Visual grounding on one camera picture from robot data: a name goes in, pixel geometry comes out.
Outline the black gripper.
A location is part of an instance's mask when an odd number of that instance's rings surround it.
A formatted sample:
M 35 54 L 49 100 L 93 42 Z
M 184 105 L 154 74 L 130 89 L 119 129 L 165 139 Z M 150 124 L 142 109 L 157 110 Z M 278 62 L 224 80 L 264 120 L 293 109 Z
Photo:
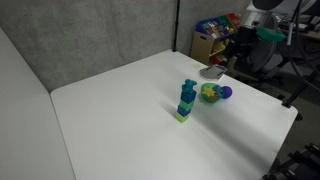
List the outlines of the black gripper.
M 251 53 L 256 41 L 256 29 L 241 26 L 234 38 L 234 43 L 230 52 L 231 57 L 245 60 Z

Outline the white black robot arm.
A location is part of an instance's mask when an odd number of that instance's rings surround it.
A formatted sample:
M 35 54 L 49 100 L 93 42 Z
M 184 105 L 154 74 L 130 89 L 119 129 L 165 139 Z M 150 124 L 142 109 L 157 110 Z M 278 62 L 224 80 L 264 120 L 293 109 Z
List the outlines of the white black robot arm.
M 246 57 L 258 39 L 256 32 L 272 14 L 293 19 L 299 15 L 319 16 L 320 0 L 251 0 L 225 57 Z

